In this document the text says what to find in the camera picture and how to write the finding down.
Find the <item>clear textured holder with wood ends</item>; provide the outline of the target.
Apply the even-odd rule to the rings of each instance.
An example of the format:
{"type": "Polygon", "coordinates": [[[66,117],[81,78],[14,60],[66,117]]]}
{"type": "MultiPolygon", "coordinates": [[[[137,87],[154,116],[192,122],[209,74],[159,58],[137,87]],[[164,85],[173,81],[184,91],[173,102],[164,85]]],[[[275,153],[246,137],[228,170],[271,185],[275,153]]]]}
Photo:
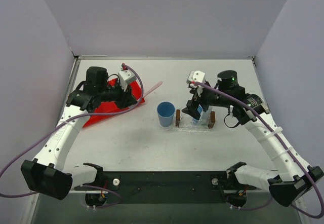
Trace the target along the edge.
{"type": "Polygon", "coordinates": [[[193,125],[191,122],[192,122],[192,117],[190,115],[182,113],[182,111],[179,109],[176,110],[175,127],[177,129],[181,129],[183,131],[185,131],[185,130],[187,130],[187,131],[190,131],[190,130],[192,130],[192,131],[194,131],[194,130],[196,130],[196,131],[211,130],[216,123],[215,112],[211,111],[209,124],[207,126],[203,126],[200,123],[200,120],[199,120],[199,123],[196,125],[193,125]]]}

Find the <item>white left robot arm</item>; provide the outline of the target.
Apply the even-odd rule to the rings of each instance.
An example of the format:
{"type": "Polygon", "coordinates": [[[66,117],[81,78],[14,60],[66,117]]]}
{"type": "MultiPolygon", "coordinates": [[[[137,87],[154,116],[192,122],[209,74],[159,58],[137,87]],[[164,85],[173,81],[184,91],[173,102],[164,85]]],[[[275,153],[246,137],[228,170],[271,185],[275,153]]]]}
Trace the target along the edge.
{"type": "Polygon", "coordinates": [[[105,185],[103,168],[96,164],[84,163],[67,172],[63,169],[80,130],[101,103],[114,102],[121,113],[139,103],[130,86],[138,77],[130,67],[122,65],[114,85],[109,85],[108,78],[107,69],[91,66],[86,79],[69,94],[61,120],[48,141],[33,160],[25,160],[21,165],[30,190],[62,200],[76,186],[87,184],[99,189],[105,185]]]}

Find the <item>blue toothpaste tube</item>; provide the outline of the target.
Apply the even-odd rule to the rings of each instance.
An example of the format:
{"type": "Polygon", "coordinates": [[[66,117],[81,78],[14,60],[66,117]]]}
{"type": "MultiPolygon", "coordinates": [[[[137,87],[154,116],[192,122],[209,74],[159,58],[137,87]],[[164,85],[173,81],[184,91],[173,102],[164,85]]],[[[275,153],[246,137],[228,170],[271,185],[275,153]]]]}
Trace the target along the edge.
{"type": "MultiPolygon", "coordinates": [[[[202,113],[202,110],[203,108],[199,105],[198,108],[197,108],[197,111],[199,113],[199,116],[201,116],[201,113],[202,113]]],[[[193,125],[196,125],[199,123],[199,119],[196,119],[196,118],[192,118],[192,122],[191,122],[193,125]]]]}

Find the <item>blue plastic cup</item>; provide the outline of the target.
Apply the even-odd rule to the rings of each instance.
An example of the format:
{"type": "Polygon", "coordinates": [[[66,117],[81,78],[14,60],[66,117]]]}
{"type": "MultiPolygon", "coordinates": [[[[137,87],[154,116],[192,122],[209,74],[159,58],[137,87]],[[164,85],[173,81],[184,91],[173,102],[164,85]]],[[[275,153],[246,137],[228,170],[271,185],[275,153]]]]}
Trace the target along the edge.
{"type": "Polygon", "coordinates": [[[170,102],[161,102],[157,106],[157,115],[162,127],[168,127],[171,125],[175,111],[175,106],[170,102]]]}

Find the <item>pink toothbrush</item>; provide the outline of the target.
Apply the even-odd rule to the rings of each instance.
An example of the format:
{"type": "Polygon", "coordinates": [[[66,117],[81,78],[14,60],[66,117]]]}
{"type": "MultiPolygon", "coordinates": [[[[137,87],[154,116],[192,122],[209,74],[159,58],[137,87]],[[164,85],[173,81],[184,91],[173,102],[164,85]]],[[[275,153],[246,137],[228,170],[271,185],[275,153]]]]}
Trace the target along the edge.
{"type": "Polygon", "coordinates": [[[149,95],[150,93],[152,93],[154,90],[156,90],[157,88],[159,88],[161,85],[163,84],[162,81],[159,81],[157,84],[155,84],[153,87],[151,87],[149,90],[147,91],[141,91],[140,93],[140,97],[138,100],[141,100],[142,98],[144,98],[145,96],[149,95]]]}

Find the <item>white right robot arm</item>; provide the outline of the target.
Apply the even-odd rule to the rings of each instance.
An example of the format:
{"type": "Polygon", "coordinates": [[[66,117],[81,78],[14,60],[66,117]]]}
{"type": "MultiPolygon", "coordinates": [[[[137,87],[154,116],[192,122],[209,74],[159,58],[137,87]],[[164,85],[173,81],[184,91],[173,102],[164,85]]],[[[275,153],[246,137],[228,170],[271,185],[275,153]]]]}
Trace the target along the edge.
{"type": "Polygon", "coordinates": [[[269,191],[277,203],[288,207],[323,177],[320,167],[312,167],[294,150],[266,103],[239,85],[236,71],[218,73],[217,83],[211,87],[204,72],[192,70],[187,84],[193,97],[183,113],[199,120],[198,107],[203,111],[211,106],[226,108],[228,115],[256,138],[276,167],[274,171],[263,170],[240,162],[227,170],[230,181],[269,191]]]}

